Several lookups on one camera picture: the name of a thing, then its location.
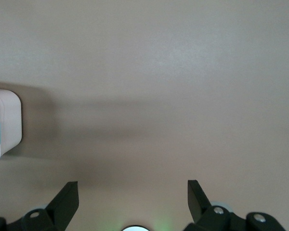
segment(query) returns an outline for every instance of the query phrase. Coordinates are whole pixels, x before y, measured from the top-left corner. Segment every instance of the screw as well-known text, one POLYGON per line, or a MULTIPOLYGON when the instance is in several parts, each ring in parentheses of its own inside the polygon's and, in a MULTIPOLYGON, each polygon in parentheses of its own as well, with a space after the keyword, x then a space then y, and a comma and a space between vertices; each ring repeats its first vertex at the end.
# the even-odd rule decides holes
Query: screw
POLYGON ((259 214, 259 213, 256 213, 255 215, 254 215, 254 218, 256 219, 256 221, 259 221, 259 222, 265 222, 266 220, 265 220, 265 218, 264 218, 264 216, 262 216, 261 214, 259 214))
POLYGON ((220 207, 215 207, 214 208, 214 212, 217 213, 217 214, 223 214, 223 209, 220 208, 220 207))

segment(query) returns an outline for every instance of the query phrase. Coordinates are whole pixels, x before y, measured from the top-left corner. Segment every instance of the plastic container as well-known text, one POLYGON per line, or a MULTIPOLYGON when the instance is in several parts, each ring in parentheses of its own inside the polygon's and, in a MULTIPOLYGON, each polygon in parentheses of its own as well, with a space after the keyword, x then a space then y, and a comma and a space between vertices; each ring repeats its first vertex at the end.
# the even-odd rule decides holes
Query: plastic container
POLYGON ((0 157, 22 138, 21 103, 18 96, 0 89, 0 157))

